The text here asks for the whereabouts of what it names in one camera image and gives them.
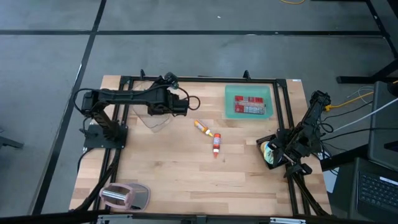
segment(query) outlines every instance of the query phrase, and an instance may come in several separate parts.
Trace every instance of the desk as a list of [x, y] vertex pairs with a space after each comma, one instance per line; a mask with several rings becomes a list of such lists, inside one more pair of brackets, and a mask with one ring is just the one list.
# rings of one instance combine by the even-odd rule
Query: desk
[[[101, 88], [118, 89], [120, 78], [104, 76]], [[285, 168], [269, 170], [256, 148], [257, 139], [274, 133], [279, 127], [274, 100], [274, 115], [267, 120], [231, 120], [224, 116], [226, 83], [179, 84], [190, 95], [201, 99], [199, 110], [188, 111], [186, 117], [174, 118], [158, 133], [152, 133], [133, 110], [129, 110], [129, 132], [116, 182], [147, 185], [151, 190], [147, 213], [291, 216], [287, 180], [283, 178]], [[297, 122], [307, 110], [302, 83], [287, 80], [287, 86], [294, 121]], [[106, 108], [108, 116], [112, 111], [113, 106]], [[287, 128], [284, 104], [282, 111]], [[221, 133], [221, 150], [217, 159], [213, 158], [212, 138], [194, 127], [195, 119], [203, 121], [213, 133]], [[93, 190], [103, 156], [104, 149], [94, 149], [82, 160], [71, 209], [79, 206]], [[302, 162], [313, 169], [313, 174], [305, 177], [308, 189], [330, 213], [319, 161], [315, 157], [306, 157]], [[299, 210], [303, 212], [300, 191], [297, 187], [295, 191]]]

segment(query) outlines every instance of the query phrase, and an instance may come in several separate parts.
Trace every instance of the gray floor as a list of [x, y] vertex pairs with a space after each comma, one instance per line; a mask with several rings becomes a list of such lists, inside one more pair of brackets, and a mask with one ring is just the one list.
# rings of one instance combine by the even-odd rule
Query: gray floor
[[[90, 30], [99, 1], [0, 2], [0, 29]], [[385, 17], [394, 15], [384, 13]], [[377, 30], [361, 2], [278, 0], [108, 1], [100, 30]], [[25, 142], [21, 151], [0, 151], [0, 217], [25, 215], [55, 137], [87, 43], [87, 36], [0, 35], [0, 128], [2, 136]], [[393, 59], [384, 39], [260, 36], [97, 36], [81, 87], [98, 88], [103, 75], [298, 78], [306, 97], [327, 91], [333, 104], [360, 85], [338, 85], [338, 75], [370, 75]], [[338, 114], [362, 105], [357, 101]], [[371, 107], [331, 119], [339, 127]], [[68, 210], [81, 154], [82, 115], [73, 112], [44, 213]], [[347, 128], [368, 128], [369, 121]], [[351, 149], [367, 133], [330, 141]]]

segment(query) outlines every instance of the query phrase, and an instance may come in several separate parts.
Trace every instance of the laptop keyboard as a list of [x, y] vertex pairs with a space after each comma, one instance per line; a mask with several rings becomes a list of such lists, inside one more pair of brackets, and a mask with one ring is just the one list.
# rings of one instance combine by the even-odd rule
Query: laptop keyboard
[[398, 212], [398, 185], [396, 185], [398, 183], [382, 179], [384, 178], [360, 172], [358, 199], [377, 207]]

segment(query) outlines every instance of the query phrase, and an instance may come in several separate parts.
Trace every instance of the wooden tabletop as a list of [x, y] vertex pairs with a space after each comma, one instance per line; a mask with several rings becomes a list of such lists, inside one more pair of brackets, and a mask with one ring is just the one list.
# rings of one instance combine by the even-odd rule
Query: wooden tabletop
[[[104, 76], [101, 88], [117, 89], [120, 76]], [[233, 120], [224, 115], [224, 89], [232, 83], [180, 82], [180, 87], [201, 99], [199, 110], [178, 116], [162, 130], [153, 133], [129, 108], [129, 132], [122, 150], [116, 182], [138, 182], [151, 190], [145, 212], [212, 215], [281, 215], [291, 216], [289, 189], [283, 178], [285, 167], [269, 170], [256, 140], [276, 132], [274, 114], [265, 120]], [[295, 124], [306, 110], [307, 102], [300, 80], [287, 80]], [[282, 90], [279, 93], [287, 128]], [[113, 106], [108, 106], [109, 117]], [[213, 138], [204, 135], [193, 122], [200, 119], [213, 133], [221, 134], [221, 148], [215, 159]], [[79, 206], [93, 190], [100, 175], [104, 149], [94, 149], [81, 162], [70, 208]], [[318, 159], [302, 159], [312, 169], [305, 182], [317, 202], [331, 212], [322, 169]], [[303, 212], [300, 191], [296, 186], [299, 211]]]

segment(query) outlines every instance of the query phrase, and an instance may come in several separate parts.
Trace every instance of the glue stick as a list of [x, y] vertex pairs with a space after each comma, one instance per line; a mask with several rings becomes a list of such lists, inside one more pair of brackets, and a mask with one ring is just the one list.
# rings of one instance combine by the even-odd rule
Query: glue stick
[[201, 132], [213, 137], [213, 134], [211, 133], [210, 129], [208, 129], [205, 125], [203, 125], [201, 122], [199, 122], [198, 120], [195, 120], [193, 122], [193, 124], [195, 125], [195, 127], [197, 127]]
[[215, 134], [213, 140], [213, 154], [214, 158], [217, 158], [218, 153], [220, 152], [220, 144], [221, 144], [221, 135]]

